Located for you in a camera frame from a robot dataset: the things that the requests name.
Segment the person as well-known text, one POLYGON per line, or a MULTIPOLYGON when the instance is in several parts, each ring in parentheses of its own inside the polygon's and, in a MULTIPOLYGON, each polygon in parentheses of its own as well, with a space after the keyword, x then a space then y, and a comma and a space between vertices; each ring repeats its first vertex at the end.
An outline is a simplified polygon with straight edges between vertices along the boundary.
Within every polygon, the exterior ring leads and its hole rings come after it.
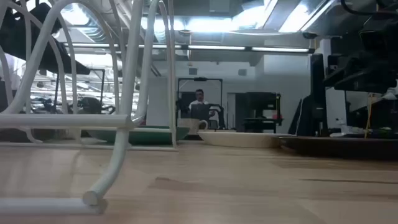
POLYGON ((205 101, 205 99, 204 99, 204 92, 203 92, 202 89, 197 89, 197 90, 196 90, 196 92, 195 92, 195 97, 196 97, 196 100, 194 100, 193 102, 191 102, 191 103, 189 104, 189 106, 188 106, 189 115, 190 115, 191 105, 194 105, 194 104, 207 104, 207 105, 210 106, 210 117, 209 117, 209 119, 208 119, 208 121, 207 121, 207 122, 209 122, 209 121, 210 121, 210 118, 212 118, 212 117, 215 115, 215 109, 216 109, 216 108, 215 108, 214 106, 211 106, 211 105, 209 104, 209 102, 205 101))

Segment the black laptop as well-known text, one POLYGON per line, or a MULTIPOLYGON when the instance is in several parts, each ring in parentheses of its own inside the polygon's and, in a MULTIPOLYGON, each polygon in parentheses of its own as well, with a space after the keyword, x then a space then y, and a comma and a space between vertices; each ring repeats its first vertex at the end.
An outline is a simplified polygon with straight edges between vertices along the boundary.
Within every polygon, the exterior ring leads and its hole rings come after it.
POLYGON ((207 104, 191 105, 190 117, 193 119, 208 121, 210 117, 210 106, 207 104))

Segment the ceiling strip light bar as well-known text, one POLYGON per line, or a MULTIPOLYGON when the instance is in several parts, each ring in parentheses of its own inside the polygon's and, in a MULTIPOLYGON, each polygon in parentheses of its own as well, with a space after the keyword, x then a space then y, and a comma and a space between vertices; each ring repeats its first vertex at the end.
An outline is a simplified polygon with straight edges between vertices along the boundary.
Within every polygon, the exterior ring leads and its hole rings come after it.
MULTIPOLYGON (((74 43, 73 47, 79 48, 109 48, 109 44, 89 44, 74 43)), ((166 49, 164 44, 155 44, 153 49, 166 49)), ((270 53, 287 53, 287 54, 313 54, 315 49, 301 48, 285 48, 285 47, 243 47, 243 46, 227 46, 227 45, 175 45, 178 50, 229 50, 240 52, 270 52, 270 53)))

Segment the cream patterned mug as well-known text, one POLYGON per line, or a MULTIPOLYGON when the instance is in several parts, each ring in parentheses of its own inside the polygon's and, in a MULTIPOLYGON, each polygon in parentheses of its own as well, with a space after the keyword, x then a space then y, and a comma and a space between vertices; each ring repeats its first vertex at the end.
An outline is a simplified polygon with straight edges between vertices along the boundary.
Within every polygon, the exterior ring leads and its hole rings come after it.
POLYGON ((194 118, 179 118, 178 127, 189 128, 189 135, 197 135, 200 126, 204 125, 204 129, 208 129, 208 122, 206 120, 199 120, 194 118))

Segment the large green plate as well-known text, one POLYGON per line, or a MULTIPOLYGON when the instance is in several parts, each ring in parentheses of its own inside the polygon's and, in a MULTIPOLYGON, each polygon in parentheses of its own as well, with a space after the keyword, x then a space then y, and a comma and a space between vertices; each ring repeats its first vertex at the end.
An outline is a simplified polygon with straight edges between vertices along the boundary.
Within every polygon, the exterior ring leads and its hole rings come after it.
MULTIPOLYGON (((190 128, 177 127, 176 140, 182 140, 188 135, 190 128)), ((108 143, 114 143, 116 139, 115 130, 88 130, 88 134, 96 139, 106 141, 108 143)), ((171 133, 160 133, 160 132, 145 132, 133 130, 129 134, 129 143, 131 145, 172 145, 172 134, 171 133)))

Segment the black metal frame stand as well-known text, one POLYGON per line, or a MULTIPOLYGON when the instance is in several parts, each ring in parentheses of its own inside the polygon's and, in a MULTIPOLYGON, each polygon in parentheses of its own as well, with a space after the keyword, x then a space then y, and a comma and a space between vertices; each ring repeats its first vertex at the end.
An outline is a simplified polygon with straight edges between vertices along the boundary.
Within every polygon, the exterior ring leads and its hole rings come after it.
POLYGON ((211 104, 211 106, 218 106, 220 108, 221 115, 218 116, 218 124, 220 129, 225 129, 224 121, 224 108, 223 108, 223 80, 221 78, 206 78, 206 77, 195 77, 195 78, 178 78, 177 81, 177 96, 180 94, 180 82, 182 80, 193 80, 195 82, 207 82, 207 81, 219 81, 220 82, 220 104, 211 104))
POLYGON ((73 81, 71 74, 64 76, 65 87, 61 87, 60 76, 58 74, 53 76, 54 89, 54 101, 62 101, 62 92, 66 94, 66 99, 69 103, 73 101, 73 91, 76 91, 77 100, 82 100, 84 97, 96 98, 102 101, 104 98, 104 90, 107 85, 106 74, 104 70, 92 70, 89 75, 77 75, 76 76, 76 87, 73 87, 73 81))

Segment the black equipment cart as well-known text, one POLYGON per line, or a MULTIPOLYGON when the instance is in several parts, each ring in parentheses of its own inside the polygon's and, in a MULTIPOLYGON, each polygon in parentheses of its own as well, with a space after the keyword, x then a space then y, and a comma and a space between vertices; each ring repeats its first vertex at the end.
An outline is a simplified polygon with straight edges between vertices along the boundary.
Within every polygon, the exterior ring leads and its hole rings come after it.
POLYGON ((277 132, 282 125, 280 93, 246 92, 235 95, 235 128, 241 133, 277 132))

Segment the white plate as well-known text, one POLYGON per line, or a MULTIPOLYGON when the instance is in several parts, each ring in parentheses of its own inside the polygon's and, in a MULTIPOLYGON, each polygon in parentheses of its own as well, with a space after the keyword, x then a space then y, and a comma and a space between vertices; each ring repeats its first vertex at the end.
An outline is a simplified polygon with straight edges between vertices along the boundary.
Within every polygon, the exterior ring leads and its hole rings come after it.
POLYGON ((198 135, 208 145, 242 148, 277 148, 280 137, 291 134, 280 133, 237 133, 230 131, 200 131, 198 135))

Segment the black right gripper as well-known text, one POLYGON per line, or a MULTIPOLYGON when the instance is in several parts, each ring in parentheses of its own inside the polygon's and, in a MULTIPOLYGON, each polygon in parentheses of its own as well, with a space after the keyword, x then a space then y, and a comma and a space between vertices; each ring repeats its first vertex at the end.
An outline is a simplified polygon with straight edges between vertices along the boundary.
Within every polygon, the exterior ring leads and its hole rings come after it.
POLYGON ((386 93, 398 83, 398 49, 356 50, 331 54, 323 84, 336 90, 386 93))

